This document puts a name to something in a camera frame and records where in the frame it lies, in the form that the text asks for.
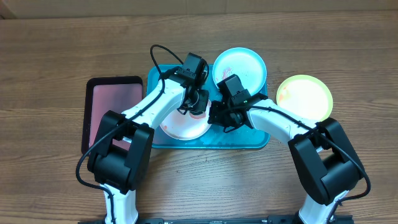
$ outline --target pink tablet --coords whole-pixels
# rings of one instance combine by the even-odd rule
[[[81,152],[85,153],[94,144],[103,115],[112,110],[121,113],[142,100],[140,77],[92,78],[87,83],[85,116]],[[128,150],[130,144],[113,140],[113,144]]]

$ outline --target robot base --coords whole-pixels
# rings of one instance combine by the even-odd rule
[[[354,224],[352,215],[336,215],[333,224]],[[267,218],[226,218],[226,219],[191,219],[163,220],[162,218],[138,218],[137,224],[302,224],[296,215],[270,215]],[[79,224],[105,224],[105,220],[81,222]]]

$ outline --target white plate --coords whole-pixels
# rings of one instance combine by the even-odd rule
[[[178,140],[192,140],[199,138],[209,130],[208,124],[211,101],[209,100],[206,112],[195,116],[191,113],[180,114],[177,110],[172,111],[160,124],[160,128],[168,136]]]

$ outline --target light blue plate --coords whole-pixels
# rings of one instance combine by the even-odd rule
[[[179,65],[159,65],[162,72]],[[213,65],[210,65],[210,74],[212,76]],[[148,73],[147,95],[155,89],[159,80],[159,73],[156,68],[152,68]],[[203,89],[209,91],[211,101],[220,100],[221,93],[211,78],[208,78]],[[260,89],[260,93],[267,94],[267,85]],[[247,126],[225,134],[223,127],[211,125],[210,129],[197,139],[181,141],[171,138],[158,127],[155,130],[153,148],[157,149],[261,149],[269,141],[269,134],[264,131],[250,129]]]
[[[230,75],[236,74],[243,88],[248,89],[250,95],[254,95],[266,84],[267,67],[260,55],[254,51],[235,47],[217,57],[212,74],[214,83],[219,83]]]

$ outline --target red stain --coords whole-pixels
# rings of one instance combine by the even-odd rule
[[[199,114],[199,115],[193,115],[193,114],[191,114],[191,112],[189,113],[189,116],[191,117],[191,118],[193,118],[193,119],[202,119],[202,118],[206,118],[206,113],[202,113],[202,114]]]
[[[228,68],[224,69],[224,71],[223,71],[223,80],[228,78],[231,75],[231,73],[232,73],[232,68],[228,67]]]
[[[282,93],[280,93],[280,95],[279,95],[279,102],[281,102],[281,101],[284,99],[284,97],[285,97],[284,93],[286,93],[286,95],[289,94],[289,93],[287,92],[287,86],[288,86],[288,85],[286,85],[286,86],[283,88],[284,91],[282,91]]]

